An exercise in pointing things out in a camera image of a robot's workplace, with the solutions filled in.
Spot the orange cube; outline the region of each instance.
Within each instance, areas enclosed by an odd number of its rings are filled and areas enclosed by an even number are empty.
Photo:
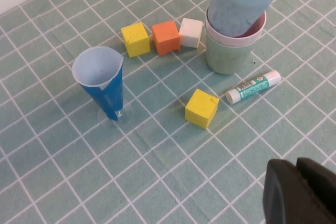
[[[173,20],[152,26],[154,45],[159,56],[180,50],[181,37]]]

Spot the table surface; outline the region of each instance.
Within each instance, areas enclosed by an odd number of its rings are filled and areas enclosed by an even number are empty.
[[[0,16],[0,223],[261,223],[267,161],[336,171],[336,0],[275,0],[250,60],[213,73],[198,49],[130,59],[120,28],[204,20],[209,0],[30,0]],[[124,56],[132,119],[116,125],[71,74],[97,45]],[[231,87],[282,81],[229,105]],[[208,130],[184,120],[196,88],[220,98]]]

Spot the cube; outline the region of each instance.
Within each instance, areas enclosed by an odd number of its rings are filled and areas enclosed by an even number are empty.
[[[153,40],[159,56],[180,50],[181,38],[173,20],[152,26]]]
[[[196,89],[185,107],[185,119],[206,129],[217,112],[218,103],[219,98]]]
[[[123,27],[121,33],[130,58],[151,51],[149,37],[142,23]]]
[[[198,48],[203,22],[184,18],[180,27],[181,46]]]

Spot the black plastic object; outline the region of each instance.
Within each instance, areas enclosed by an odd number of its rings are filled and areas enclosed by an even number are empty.
[[[280,159],[268,162],[262,199],[266,224],[335,224],[336,199],[327,196],[336,192],[336,175],[306,158],[298,159],[298,166]]]

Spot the plastic cup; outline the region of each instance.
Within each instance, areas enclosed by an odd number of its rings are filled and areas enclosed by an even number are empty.
[[[255,41],[242,47],[225,46],[215,41],[206,29],[206,61],[220,74],[233,74],[242,68],[252,52]]]
[[[93,47],[82,52],[72,65],[72,75],[109,119],[122,115],[123,56],[109,47]]]
[[[211,0],[208,20],[211,26],[227,37],[247,32],[273,0]]]
[[[266,24],[266,12],[264,12],[246,33],[238,37],[227,37],[218,33],[210,25],[207,14],[208,10],[205,12],[205,27],[209,35],[218,43],[230,47],[243,47],[256,41],[263,32],[262,30]]]

